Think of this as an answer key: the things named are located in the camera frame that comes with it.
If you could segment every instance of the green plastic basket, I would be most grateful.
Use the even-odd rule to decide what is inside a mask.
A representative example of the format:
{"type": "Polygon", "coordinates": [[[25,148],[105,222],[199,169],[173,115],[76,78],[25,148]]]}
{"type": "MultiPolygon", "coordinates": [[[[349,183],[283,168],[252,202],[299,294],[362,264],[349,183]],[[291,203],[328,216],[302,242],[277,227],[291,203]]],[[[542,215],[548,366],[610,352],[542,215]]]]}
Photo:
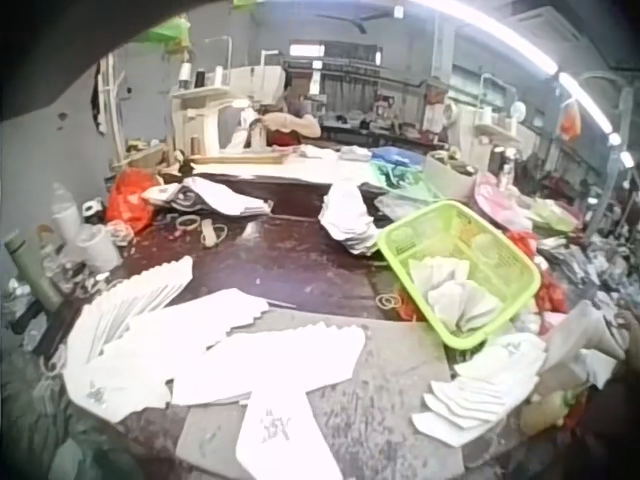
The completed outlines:
{"type": "Polygon", "coordinates": [[[443,200],[382,230],[380,251],[433,325],[442,341],[457,350],[480,344],[508,322],[540,287],[536,266],[507,237],[467,207],[443,200]],[[455,257],[469,260],[469,279],[502,301],[496,317],[472,332],[449,332],[411,280],[409,259],[455,257]]]}

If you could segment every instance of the shelf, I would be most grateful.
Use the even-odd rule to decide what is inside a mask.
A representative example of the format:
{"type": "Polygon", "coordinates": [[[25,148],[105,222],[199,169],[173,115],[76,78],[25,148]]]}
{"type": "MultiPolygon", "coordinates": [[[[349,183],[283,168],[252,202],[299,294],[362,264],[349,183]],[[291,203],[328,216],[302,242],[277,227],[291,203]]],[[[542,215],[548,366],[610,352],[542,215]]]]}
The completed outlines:
{"type": "Polygon", "coordinates": [[[479,135],[484,135],[486,137],[497,140],[502,145],[520,145],[520,139],[518,137],[512,135],[511,132],[505,130],[504,128],[498,127],[497,125],[489,123],[476,123],[475,130],[479,135]]]}
{"type": "Polygon", "coordinates": [[[183,100],[186,98],[198,98],[198,97],[219,97],[223,98],[244,98],[236,95],[231,91],[229,87],[202,87],[192,88],[191,90],[180,90],[172,95],[173,98],[183,100]]]}

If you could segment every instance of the fluorescent light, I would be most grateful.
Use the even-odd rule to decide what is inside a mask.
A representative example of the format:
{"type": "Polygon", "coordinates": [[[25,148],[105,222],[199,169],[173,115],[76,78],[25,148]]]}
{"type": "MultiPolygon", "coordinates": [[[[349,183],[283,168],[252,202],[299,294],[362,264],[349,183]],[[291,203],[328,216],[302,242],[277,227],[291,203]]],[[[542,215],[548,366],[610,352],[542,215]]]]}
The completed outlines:
{"type": "Polygon", "coordinates": [[[292,43],[289,45],[292,57],[324,57],[324,45],[320,43],[292,43]]]}
{"type": "Polygon", "coordinates": [[[231,102],[233,108],[249,108],[251,106],[251,100],[248,98],[236,98],[231,102]]]}
{"type": "Polygon", "coordinates": [[[612,147],[617,147],[621,143],[622,138],[620,138],[619,134],[613,132],[611,135],[609,135],[609,145],[611,145],[612,147]]]}
{"type": "Polygon", "coordinates": [[[547,75],[555,75],[558,72],[558,64],[546,53],[534,46],[531,42],[518,35],[516,32],[501,24],[497,20],[484,13],[471,8],[456,0],[412,0],[415,3],[432,8],[463,22],[470,23],[481,30],[502,40],[507,45],[520,52],[547,75]]]}
{"type": "Polygon", "coordinates": [[[602,131],[607,135],[611,134],[613,132],[611,122],[609,121],[607,116],[602,113],[602,110],[600,110],[600,107],[596,105],[596,102],[593,101],[593,98],[591,98],[589,94],[584,91],[577,80],[568,73],[564,72],[560,73],[558,79],[560,80],[560,85],[566,88],[571,96],[578,100],[580,104],[582,104],[582,106],[587,112],[589,112],[589,115],[593,117],[602,131]]]}
{"type": "Polygon", "coordinates": [[[635,165],[633,157],[626,150],[620,154],[620,160],[622,161],[624,168],[631,168],[635,165]]]}

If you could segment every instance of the white machine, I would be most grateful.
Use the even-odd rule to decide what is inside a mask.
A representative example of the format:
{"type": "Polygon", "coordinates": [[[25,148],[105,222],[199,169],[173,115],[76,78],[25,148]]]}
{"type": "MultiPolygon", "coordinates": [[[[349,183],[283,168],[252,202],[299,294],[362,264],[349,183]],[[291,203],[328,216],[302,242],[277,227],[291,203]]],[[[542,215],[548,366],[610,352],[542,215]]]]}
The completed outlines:
{"type": "Polygon", "coordinates": [[[178,91],[171,96],[176,149],[188,152],[191,138],[197,137],[201,140],[202,151],[198,153],[202,157],[214,158],[229,153],[220,145],[220,112],[230,107],[246,109],[251,105],[275,105],[284,90],[285,73],[280,66],[234,68],[228,78],[229,86],[205,86],[178,91]]]}

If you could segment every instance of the ceiling fan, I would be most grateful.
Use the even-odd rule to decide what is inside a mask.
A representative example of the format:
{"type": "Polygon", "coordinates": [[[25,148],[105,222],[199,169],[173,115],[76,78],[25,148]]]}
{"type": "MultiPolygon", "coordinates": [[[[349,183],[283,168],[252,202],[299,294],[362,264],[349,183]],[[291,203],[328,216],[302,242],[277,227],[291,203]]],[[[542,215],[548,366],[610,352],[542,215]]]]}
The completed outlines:
{"type": "Polygon", "coordinates": [[[388,11],[388,12],[381,12],[381,13],[373,13],[371,15],[366,15],[364,17],[358,17],[358,18],[345,18],[345,17],[337,17],[335,15],[323,15],[320,13],[315,14],[316,17],[321,17],[321,18],[326,18],[329,20],[338,20],[340,22],[348,22],[351,25],[353,25],[354,27],[356,27],[358,29],[358,31],[362,34],[362,35],[366,35],[367,34],[367,29],[364,28],[364,24],[366,22],[370,22],[372,20],[381,20],[383,18],[393,18],[393,11],[388,11]]]}

